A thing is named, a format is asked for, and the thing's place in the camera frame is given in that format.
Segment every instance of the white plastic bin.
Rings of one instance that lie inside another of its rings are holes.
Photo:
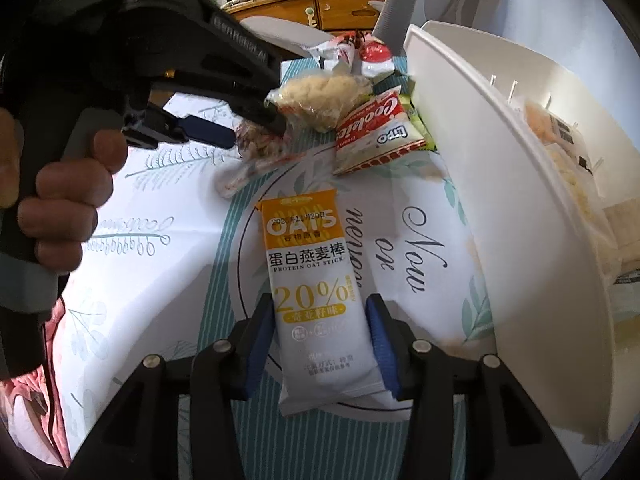
[[[640,153],[578,78],[548,58],[464,27],[423,28],[411,26],[404,43],[412,99],[465,205],[498,354],[552,425],[589,442],[615,440],[640,412],[640,347],[616,354],[586,228],[505,94],[517,80],[519,93],[542,105],[550,94],[550,110],[577,121],[591,160],[603,159],[596,183],[607,205],[640,195]]]

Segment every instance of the red and white snack package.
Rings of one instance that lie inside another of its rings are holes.
[[[356,108],[338,124],[334,174],[386,164],[425,145],[391,88]]]
[[[370,34],[365,36],[358,55],[362,61],[360,73],[373,84],[389,77],[396,70],[389,47]]]

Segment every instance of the protein oat stick package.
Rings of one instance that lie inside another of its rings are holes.
[[[335,189],[256,207],[280,343],[282,414],[384,390]]]

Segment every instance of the green snack package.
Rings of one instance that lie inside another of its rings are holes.
[[[418,150],[429,150],[430,152],[436,151],[436,143],[431,137],[431,134],[427,130],[427,127],[422,122],[420,115],[418,115],[418,111],[411,104],[411,97],[407,94],[400,94],[400,104],[402,108],[406,111],[406,114],[411,121],[411,124],[415,126],[415,129],[420,132],[420,134],[424,137],[424,140],[427,142],[423,147],[418,148]]]

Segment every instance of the orange label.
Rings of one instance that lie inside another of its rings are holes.
[[[344,236],[335,206],[335,189],[261,200],[267,250],[325,242]]]
[[[285,323],[302,323],[305,321],[315,321],[324,319],[325,317],[340,316],[347,311],[347,307],[343,303],[336,303],[328,306],[318,306],[308,310],[297,310],[295,312],[287,312],[282,318]]]

